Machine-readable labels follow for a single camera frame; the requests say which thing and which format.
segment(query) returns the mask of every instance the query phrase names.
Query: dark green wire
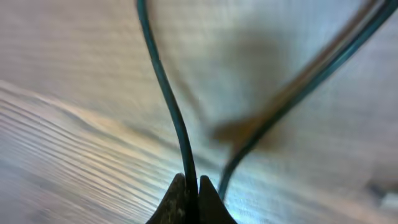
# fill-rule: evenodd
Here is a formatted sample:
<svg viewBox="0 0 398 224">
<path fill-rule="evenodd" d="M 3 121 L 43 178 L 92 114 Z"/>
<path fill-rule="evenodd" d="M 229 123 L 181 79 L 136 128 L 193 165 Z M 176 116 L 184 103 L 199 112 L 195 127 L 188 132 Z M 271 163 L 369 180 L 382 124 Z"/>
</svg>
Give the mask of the dark green wire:
<svg viewBox="0 0 398 224">
<path fill-rule="evenodd" d="M 254 132 L 250 139 L 245 143 L 240 151 L 227 164 L 223 171 L 220 181 L 218 194 L 220 199 L 224 200 L 226 189 L 229 180 L 235 168 L 241 160 L 254 149 L 254 146 L 259 142 L 263 135 L 268 132 L 280 119 L 282 119 L 294 106 L 300 103 L 308 94 L 316 89 L 319 84 L 325 81 L 333 72 L 344 64 L 364 43 L 370 36 L 377 31 L 377 29 L 394 13 L 397 9 L 398 0 L 387 0 L 373 16 L 373 18 L 363 27 L 357 36 L 333 58 L 330 63 L 324 66 L 319 73 L 317 73 L 302 89 L 286 104 L 282 105 L 268 120 L 261 125 L 261 127 Z"/>
<path fill-rule="evenodd" d="M 137 0 L 137 10 L 157 81 L 159 82 L 160 89 L 162 90 L 167 107 L 169 108 L 178 141 L 180 143 L 189 199 L 195 203 L 196 198 L 198 197 L 197 174 L 195 171 L 195 163 L 193 162 L 193 155 L 187 129 L 185 127 L 184 120 L 182 118 L 177 101 L 175 100 L 169 81 L 167 80 L 162 62 L 159 58 L 154 36 L 152 35 L 152 31 L 150 29 L 145 0 Z"/>
</svg>

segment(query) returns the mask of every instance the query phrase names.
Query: wooden table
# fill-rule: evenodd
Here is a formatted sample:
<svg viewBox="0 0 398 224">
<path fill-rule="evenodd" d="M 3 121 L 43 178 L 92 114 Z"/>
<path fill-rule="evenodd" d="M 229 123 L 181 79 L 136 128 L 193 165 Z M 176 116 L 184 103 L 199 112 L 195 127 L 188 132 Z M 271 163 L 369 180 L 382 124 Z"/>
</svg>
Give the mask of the wooden table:
<svg viewBox="0 0 398 224">
<path fill-rule="evenodd" d="M 0 220 L 145 223 L 183 171 L 134 1 L 0 2 Z M 368 3 L 154 0 L 198 175 L 218 184 L 275 96 Z M 398 223 L 398 14 L 258 145 L 226 197 L 239 223 Z"/>
</svg>

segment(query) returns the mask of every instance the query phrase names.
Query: curved cable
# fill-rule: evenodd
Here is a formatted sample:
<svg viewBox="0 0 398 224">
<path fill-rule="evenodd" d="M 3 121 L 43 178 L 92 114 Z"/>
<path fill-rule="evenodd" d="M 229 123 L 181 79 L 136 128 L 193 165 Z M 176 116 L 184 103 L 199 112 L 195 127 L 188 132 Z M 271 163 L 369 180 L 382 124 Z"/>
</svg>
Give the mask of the curved cable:
<svg viewBox="0 0 398 224">
<path fill-rule="evenodd" d="M 160 89 L 162 90 L 167 107 L 169 108 L 174 128 L 178 136 L 178 141 L 180 143 L 188 194 L 190 196 L 190 200 L 196 200 L 198 197 L 197 175 L 187 129 L 185 127 L 184 120 L 182 118 L 177 101 L 175 100 L 169 81 L 167 80 L 162 62 L 159 58 L 154 36 L 152 35 L 152 31 L 150 29 L 145 0 L 137 0 L 137 11 L 157 81 L 159 82 Z"/>
<path fill-rule="evenodd" d="M 282 119 L 294 106 L 300 103 L 308 94 L 310 94 L 319 84 L 325 81 L 334 71 L 344 64 L 370 36 L 394 13 L 398 7 L 398 0 L 386 0 L 378 12 L 362 28 L 361 31 L 330 60 L 316 75 L 314 75 L 306 85 L 301 87 L 297 94 L 291 96 L 285 104 L 266 120 L 259 129 L 245 143 L 242 149 L 227 164 L 221 177 L 218 194 L 221 200 L 224 200 L 226 189 L 233 171 L 241 160 L 254 149 L 254 146 L 280 119 Z"/>
</svg>

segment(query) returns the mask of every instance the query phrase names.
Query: wood grain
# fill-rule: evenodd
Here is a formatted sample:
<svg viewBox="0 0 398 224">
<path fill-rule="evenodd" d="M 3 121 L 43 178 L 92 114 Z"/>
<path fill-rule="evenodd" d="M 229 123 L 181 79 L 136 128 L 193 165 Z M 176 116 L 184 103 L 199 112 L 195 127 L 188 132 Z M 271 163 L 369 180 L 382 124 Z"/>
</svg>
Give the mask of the wood grain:
<svg viewBox="0 0 398 224">
<path fill-rule="evenodd" d="M 366 1 L 150 1 L 198 175 L 223 166 L 275 96 Z M 398 16 L 233 175 L 239 223 L 396 224 L 365 186 L 398 178 Z M 183 171 L 133 1 L 0 2 L 3 223 L 145 223 Z"/>
</svg>

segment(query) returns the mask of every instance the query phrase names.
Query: black cable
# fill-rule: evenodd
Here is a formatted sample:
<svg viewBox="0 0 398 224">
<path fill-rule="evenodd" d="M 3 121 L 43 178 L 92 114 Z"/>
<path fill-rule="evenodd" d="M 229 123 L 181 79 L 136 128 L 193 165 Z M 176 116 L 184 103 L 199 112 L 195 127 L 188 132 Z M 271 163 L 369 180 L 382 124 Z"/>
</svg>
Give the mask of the black cable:
<svg viewBox="0 0 398 224">
<path fill-rule="evenodd" d="M 226 189 L 233 171 L 239 162 L 246 156 L 254 146 L 282 117 L 284 117 L 295 105 L 300 103 L 309 93 L 326 80 L 337 68 L 344 64 L 370 36 L 394 13 L 398 7 L 398 0 L 386 0 L 374 17 L 363 27 L 363 29 L 351 40 L 319 73 L 317 73 L 301 90 L 292 96 L 286 104 L 282 105 L 261 127 L 254 132 L 237 155 L 227 164 L 221 178 L 218 194 L 222 200 L 225 198 Z"/>
<path fill-rule="evenodd" d="M 195 171 L 195 163 L 193 162 L 193 155 L 191 145 L 189 143 L 187 129 L 185 127 L 184 120 L 182 118 L 180 109 L 178 108 L 178 104 L 175 100 L 169 81 L 167 80 L 162 62 L 159 58 L 154 36 L 152 35 L 152 31 L 150 29 L 145 0 L 137 0 L 137 10 L 157 81 L 159 82 L 163 96 L 167 103 L 167 107 L 169 108 L 175 131 L 177 132 L 185 171 L 185 178 L 187 182 L 188 195 L 190 196 L 189 199 L 196 202 L 196 198 L 198 197 L 197 174 Z"/>
</svg>

